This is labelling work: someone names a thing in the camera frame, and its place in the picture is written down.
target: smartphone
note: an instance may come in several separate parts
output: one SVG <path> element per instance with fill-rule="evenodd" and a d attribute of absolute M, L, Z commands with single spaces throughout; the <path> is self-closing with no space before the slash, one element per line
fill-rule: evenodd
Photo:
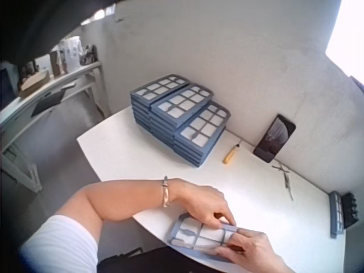
<path fill-rule="evenodd" d="M 253 154 L 267 163 L 271 162 L 295 130 L 294 123 L 282 115 L 277 115 Z"/>

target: tabletop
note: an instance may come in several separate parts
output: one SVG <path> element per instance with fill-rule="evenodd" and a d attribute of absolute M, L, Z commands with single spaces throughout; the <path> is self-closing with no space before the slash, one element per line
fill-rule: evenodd
<path fill-rule="evenodd" d="M 242 142 L 233 160 L 222 160 L 239 139 L 224 132 L 206 162 L 196 168 L 138 126 L 131 108 L 111 116 L 80 136 L 78 142 L 101 181 L 180 177 L 197 185 L 211 185 L 225 194 L 242 228 L 265 232 L 278 255 L 296 272 L 343 272 L 345 235 L 330 237 L 329 197 L 290 171 L 291 200 L 282 172 L 252 154 Z M 174 222 L 184 211 L 146 210 L 134 218 L 166 242 Z M 243 272 L 235 264 L 192 258 L 225 272 Z"/>
<path fill-rule="evenodd" d="M 40 98 L 47 92 L 51 91 L 52 89 L 60 88 L 67 82 L 70 82 L 70 81 L 78 78 L 82 74 L 86 73 L 87 71 L 90 71 L 99 66 L 101 66 L 101 62 L 99 62 L 99 61 L 89 64 L 89 65 L 85 65 L 71 73 L 64 74 L 60 77 L 57 77 L 57 78 L 51 80 L 50 82 L 46 83 L 45 85 L 43 85 L 41 88 L 39 88 L 37 91 L 35 91 L 33 94 L 29 95 L 26 98 L 20 98 L 20 97 L 16 98 L 1 111 L 0 125 L 4 126 L 6 124 L 6 122 L 8 122 L 17 112 L 21 111 L 27 105 L 34 102 L 35 100 L 37 100 L 38 98 Z"/>

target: white t-shirt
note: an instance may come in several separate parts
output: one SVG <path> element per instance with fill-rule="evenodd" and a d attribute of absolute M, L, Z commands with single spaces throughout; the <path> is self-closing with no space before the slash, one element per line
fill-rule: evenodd
<path fill-rule="evenodd" d="M 96 272 L 97 242 L 77 221 L 62 215 L 49 218 L 22 246 L 35 272 Z"/>

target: gold bracelet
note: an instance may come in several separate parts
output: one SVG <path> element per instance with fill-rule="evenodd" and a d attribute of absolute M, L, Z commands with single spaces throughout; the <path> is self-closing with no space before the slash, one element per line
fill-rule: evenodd
<path fill-rule="evenodd" d="M 166 208 L 169 206 L 169 190 L 168 190 L 168 177 L 165 176 L 163 183 L 163 206 Z"/>

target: person's left hand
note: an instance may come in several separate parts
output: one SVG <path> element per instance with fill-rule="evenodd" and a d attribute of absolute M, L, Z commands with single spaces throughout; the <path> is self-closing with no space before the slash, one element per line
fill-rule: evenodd
<path fill-rule="evenodd" d="M 198 186 L 182 179 L 171 183 L 171 190 L 176 188 L 176 201 L 181 202 L 188 213 L 197 220 L 211 228 L 219 229 L 222 223 L 218 218 L 224 216 L 229 224 L 236 225 L 228 202 L 219 190 L 210 186 Z"/>

